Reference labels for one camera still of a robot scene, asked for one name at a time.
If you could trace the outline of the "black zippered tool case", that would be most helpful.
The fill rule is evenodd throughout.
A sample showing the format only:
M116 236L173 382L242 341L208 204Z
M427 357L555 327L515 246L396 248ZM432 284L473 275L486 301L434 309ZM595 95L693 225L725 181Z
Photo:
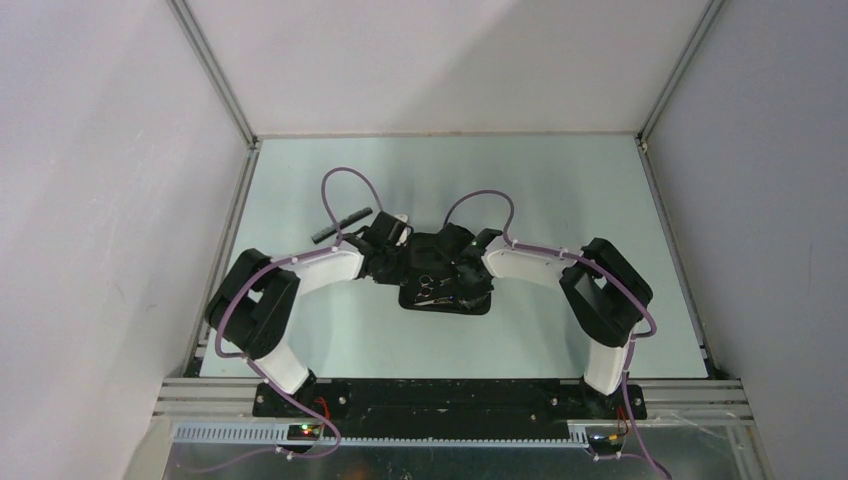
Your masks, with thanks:
M491 300L484 308L460 308L457 303L455 306L414 307L413 304L416 301L427 299L416 296L421 275L429 275L434 279L433 292L429 298L454 295L454 290L449 285L451 281L449 264L437 247L437 233L414 233L410 237L407 245L405 275L399 287L399 305L406 310L469 316L481 316L490 311L492 292Z

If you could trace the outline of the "black hair comb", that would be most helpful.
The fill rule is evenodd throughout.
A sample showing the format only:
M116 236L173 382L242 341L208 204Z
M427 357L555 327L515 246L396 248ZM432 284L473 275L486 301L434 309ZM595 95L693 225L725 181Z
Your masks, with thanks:
M313 234L310 239L311 241L317 245L321 242L333 237L337 236L340 231L344 231L346 228L355 224L356 222L363 220L370 216L373 213L371 207L365 207L360 210L353 212L352 214L338 220L335 225L331 225L326 227L319 232Z

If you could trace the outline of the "silver thinning shears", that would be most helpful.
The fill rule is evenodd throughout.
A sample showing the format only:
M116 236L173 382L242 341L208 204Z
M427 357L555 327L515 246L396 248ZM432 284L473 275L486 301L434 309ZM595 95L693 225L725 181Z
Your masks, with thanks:
M421 275L419 277L419 290L417 297L429 298L432 295L434 288L434 279L429 275Z

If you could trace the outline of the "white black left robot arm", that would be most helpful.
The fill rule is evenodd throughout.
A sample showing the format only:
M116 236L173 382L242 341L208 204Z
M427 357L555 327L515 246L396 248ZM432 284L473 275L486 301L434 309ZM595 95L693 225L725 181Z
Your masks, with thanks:
M372 277L397 285L401 252L412 233L406 214L378 213L373 223L321 247L275 260L255 248L243 251L208 301L203 319L213 328L215 352L244 360L279 388L278 404L304 416L316 403L313 372L285 338L295 301L341 282Z

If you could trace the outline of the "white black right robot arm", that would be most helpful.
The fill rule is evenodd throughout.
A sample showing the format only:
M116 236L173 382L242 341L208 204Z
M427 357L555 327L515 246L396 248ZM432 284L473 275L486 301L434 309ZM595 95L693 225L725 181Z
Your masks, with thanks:
M608 240L595 238L578 254L522 243L505 231L475 235L444 222L438 246L445 251L463 293L477 298L495 279L513 279L562 291L588 338L581 392L585 411L606 418L622 403L619 387L629 371L635 341L657 333L647 306L653 290Z

